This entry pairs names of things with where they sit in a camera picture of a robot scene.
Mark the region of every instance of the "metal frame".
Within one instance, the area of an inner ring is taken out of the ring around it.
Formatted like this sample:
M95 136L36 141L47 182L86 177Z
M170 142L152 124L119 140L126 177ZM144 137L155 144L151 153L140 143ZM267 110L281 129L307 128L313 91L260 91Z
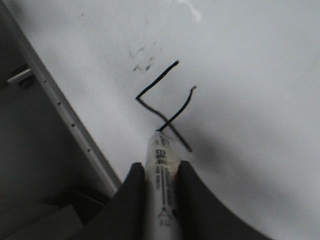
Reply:
M76 139L93 169L97 172L98 177L105 186L105 189L103 189L104 193L109 197L112 197L121 185L119 177L114 172L75 111L72 109L68 100L55 83L53 77L46 69L39 56L33 50L33 47L22 33L20 27L2 0L0 0L0 15L8 26L13 38L16 40L19 50L32 69L32 72L36 76L41 87L44 89L55 109Z

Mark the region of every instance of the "white surface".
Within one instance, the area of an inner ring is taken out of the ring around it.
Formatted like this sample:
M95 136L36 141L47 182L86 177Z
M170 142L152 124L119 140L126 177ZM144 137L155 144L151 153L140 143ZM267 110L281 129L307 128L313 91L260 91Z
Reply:
M144 99L171 116L198 86L180 154L255 228L319 238L319 1L5 2L122 179L162 124L135 96L179 59Z

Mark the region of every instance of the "marker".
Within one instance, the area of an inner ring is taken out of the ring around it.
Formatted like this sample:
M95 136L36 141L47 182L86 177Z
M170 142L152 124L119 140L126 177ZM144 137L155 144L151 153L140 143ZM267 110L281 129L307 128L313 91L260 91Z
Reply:
M148 141L146 154L144 240L182 239L174 189L180 161L166 136L156 131Z

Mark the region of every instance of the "gray metal edge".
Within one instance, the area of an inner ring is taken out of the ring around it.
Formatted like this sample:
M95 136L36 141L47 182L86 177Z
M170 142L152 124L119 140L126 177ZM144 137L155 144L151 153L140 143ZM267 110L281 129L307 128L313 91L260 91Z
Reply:
M22 30L2 0L0 0L0 15L16 40L19 50L38 79L41 87L46 92L90 164L97 172L102 183L105 185L106 194L112 197L121 185L119 177L68 103L66 97L55 83L53 77L24 36Z

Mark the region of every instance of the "white marker barrel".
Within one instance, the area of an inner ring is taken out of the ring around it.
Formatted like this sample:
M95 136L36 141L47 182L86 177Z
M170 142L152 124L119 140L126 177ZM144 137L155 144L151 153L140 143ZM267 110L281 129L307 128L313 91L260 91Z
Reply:
M145 164L144 240L182 239L176 218L174 189L174 177L180 161L170 148L166 136L156 131L148 141Z

